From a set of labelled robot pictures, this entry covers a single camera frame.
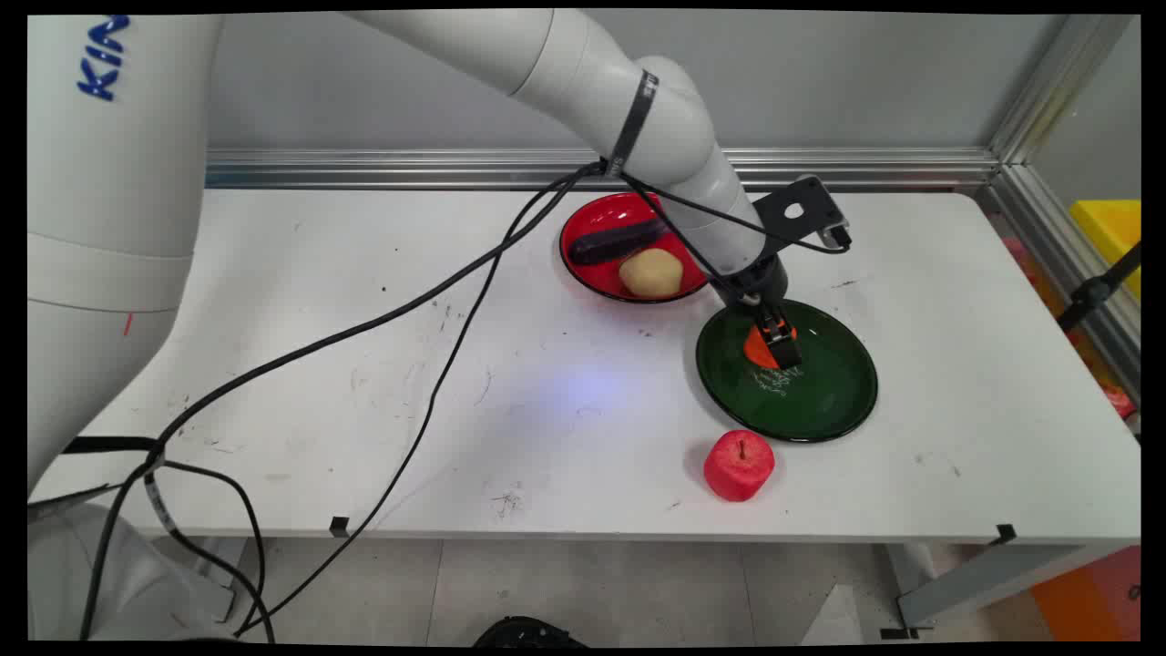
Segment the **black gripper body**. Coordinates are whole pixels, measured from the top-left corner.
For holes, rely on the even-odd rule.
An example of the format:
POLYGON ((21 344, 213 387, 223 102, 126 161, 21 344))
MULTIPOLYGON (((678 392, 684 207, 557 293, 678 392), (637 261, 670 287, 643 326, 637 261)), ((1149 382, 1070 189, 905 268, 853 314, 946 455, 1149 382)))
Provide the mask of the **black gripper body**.
POLYGON ((777 306, 784 302, 791 288, 791 278, 784 269, 782 258, 778 253, 759 258, 742 271, 722 274, 712 278, 712 290, 732 313, 753 316, 756 306, 747 299, 757 299, 765 306, 777 306))

